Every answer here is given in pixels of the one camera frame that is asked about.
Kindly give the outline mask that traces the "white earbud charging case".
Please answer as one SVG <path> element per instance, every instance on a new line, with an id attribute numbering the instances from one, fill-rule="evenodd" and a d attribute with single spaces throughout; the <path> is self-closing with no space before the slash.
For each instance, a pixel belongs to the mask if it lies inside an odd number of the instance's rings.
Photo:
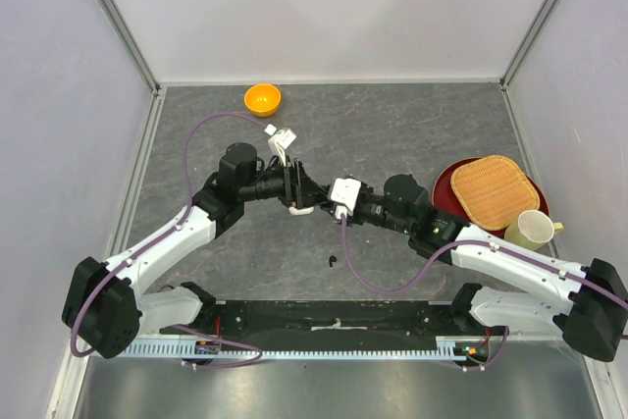
<path id="1" fill-rule="evenodd" d="M 314 207 L 306 207 L 306 208 L 289 207 L 288 211 L 292 216 L 305 216 L 305 215 L 312 214 L 314 211 Z"/>

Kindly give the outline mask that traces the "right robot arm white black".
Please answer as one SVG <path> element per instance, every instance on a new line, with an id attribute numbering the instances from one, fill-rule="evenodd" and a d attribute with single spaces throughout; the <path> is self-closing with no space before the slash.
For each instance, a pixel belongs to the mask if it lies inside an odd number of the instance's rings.
<path id="1" fill-rule="evenodd" d="M 336 179 L 323 193 L 323 207 L 343 228 L 371 224 L 404 234 L 426 268 L 443 262 L 517 288 L 507 296 L 464 287 L 448 312 L 460 334 L 481 326 L 559 333 L 585 356 L 614 360 L 627 326 L 627 288 L 612 264 L 564 261 L 491 235 L 434 207 L 410 175 L 389 178 L 383 194 L 353 178 Z"/>

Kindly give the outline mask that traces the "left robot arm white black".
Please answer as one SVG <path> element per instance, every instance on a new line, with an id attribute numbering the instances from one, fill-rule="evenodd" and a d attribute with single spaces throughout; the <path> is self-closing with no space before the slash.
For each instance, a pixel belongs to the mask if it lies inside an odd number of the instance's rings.
<path id="1" fill-rule="evenodd" d="M 75 268 L 62 320 L 78 342 L 104 358 L 122 353 L 138 336 L 173 325 L 204 334 L 215 323 L 214 297 L 194 283 L 149 292 L 152 284 L 231 228 L 249 201 L 278 199 L 293 212 L 309 213 L 326 202 L 328 187 L 312 180 L 303 164 L 273 157 L 264 162 L 248 143 L 230 145 L 191 203 L 164 227 L 130 249 L 99 262 L 83 259 Z"/>

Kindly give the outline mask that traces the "red lacquer round tray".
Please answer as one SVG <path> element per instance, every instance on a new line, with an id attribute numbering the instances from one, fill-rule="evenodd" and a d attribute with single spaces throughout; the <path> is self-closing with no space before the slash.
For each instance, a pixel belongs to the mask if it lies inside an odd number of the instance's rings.
<path id="1" fill-rule="evenodd" d="M 464 218 L 467 221 L 470 221 L 467 213 L 463 209 L 462 205 L 459 203 L 454 191 L 451 188 L 450 178 L 451 178 L 451 175 L 454 173 L 454 171 L 458 169 L 459 167 L 475 162 L 479 159 L 481 158 L 470 157 L 470 158 L 462 159 L 457 162 L 454 162 L 453 164 L 449 165 L 446 169 L 444 169 L 441 172 L 441 174 L 438 176 L 434 184 L 434 187 L 432 190 L 432 204 L 439 209 L 445 210 L 448 213 L 454 214 L 456 216 Z M 537 184 L 527 174 L 525 174 L 525 172 L 524 172 L 524 175 L 526 175 L 531 186 L 539 194 L 539 197 L 540 197 L 539 211 L 543 212 L 547 216 L 550 216 L 550 209 L 549 209 L 547 200 L 543 192 L 537 186 Z M 485 231 L 488 231 L 490 234 L 494 236 L 503 238 L 505 229 L 502 229 L 499 231 L 489 231 L 489 230 L 485 230 Z"/>

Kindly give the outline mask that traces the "orange plastic bowl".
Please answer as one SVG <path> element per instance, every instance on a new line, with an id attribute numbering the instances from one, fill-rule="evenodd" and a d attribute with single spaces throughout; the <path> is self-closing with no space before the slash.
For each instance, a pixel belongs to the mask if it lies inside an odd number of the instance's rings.
<path id="1" fill-rule="evenodd" d="M 246 109 L 253 115 L 267 118 L 279 110 L 282 93 L 275 85 L 259 83 L 246 90 L 243 102 Z"/>

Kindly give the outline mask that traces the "woven bamboo tray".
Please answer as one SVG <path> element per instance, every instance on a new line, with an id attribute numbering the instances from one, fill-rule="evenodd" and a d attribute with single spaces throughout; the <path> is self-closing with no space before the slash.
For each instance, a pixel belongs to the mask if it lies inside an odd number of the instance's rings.
<path id="1" fill-rule="evenodd" d="M 491 155 L 453 171 L 450 185 L 470 221 L 486 231 L 501 231 L 524 211 L 539 210 L 541 197 L 510 158 Z"/>

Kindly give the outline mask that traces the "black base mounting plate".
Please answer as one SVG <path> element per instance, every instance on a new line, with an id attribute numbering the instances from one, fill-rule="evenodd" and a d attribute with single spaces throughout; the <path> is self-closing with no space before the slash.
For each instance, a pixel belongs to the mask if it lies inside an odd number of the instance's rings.
<path id="1" fill-rule="evenodd" d="M 184 282 L 203 302 L 189 327 L 263 347 L 426 347 L 437 337 L 503 335 L 462 312 L 458 302 L 421 300 L 224 300 Z"/>

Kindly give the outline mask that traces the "pale yellow cup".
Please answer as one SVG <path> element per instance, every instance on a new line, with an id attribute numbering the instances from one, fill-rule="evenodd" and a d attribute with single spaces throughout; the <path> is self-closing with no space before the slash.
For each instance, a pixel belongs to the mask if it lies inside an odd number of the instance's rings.
<path id="1" fill-rule="evenodd" d="M 510 224 L 504 239 L 529 250 L 537 250 L 548 244 L 563 231 L 562 223 L 554 222 L 539 210 L 526 210 Z"/>

